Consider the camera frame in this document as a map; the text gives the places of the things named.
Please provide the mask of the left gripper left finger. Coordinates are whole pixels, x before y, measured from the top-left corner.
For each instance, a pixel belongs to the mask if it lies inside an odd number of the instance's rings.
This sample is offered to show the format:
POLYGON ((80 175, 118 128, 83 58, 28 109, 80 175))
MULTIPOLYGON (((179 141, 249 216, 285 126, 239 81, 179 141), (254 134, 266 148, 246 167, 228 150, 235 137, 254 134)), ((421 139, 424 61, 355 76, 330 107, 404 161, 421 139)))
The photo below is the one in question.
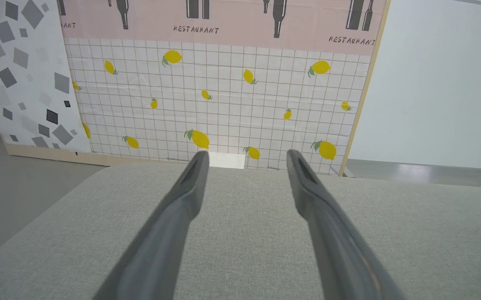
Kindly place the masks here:
POLYGON ((94 299, 172 299, 189 225, 202 207, 208 171, 209 153, 197 152, 128 245, 94 299))

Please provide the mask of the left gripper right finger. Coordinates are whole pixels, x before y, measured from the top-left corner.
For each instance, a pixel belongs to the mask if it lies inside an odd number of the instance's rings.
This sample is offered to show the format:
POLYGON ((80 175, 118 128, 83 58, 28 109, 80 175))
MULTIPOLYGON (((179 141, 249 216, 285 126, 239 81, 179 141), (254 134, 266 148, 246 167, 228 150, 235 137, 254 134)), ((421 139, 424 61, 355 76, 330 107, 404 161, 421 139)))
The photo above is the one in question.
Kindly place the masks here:
POLYGON ((287 152, 295 207, 306 220, 326 300, 402 300, 404 294, 297 150, 287 152))

